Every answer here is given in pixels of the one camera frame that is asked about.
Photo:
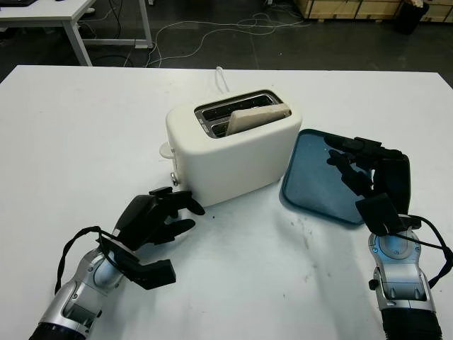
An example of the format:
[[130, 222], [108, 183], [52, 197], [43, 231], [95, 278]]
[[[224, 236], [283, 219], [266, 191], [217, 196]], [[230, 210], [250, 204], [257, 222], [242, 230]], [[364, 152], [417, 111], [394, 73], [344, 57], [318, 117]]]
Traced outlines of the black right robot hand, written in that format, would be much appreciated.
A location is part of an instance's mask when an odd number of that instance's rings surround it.
[[401, 214], [407, 214], [411, 199], [409, 158], [381, 142], [327, 135], [327, 164], [341, 173], [341, 181], [357, 196], [369, 198], [385, 193]]

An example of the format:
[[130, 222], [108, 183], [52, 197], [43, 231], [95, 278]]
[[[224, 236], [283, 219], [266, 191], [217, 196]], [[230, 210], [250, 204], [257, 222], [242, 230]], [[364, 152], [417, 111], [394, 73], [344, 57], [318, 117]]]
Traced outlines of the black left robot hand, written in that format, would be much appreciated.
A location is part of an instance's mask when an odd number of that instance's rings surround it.
[[137, 195], [115, 225], [116, 239], [132, 251], [148, 243], [172, 242], [195, 226], [192, 219], [178, 218], [178, 212], [183, 209], [195, 215], [205, 214], [191, 191], [174, 192], [167, 186]]

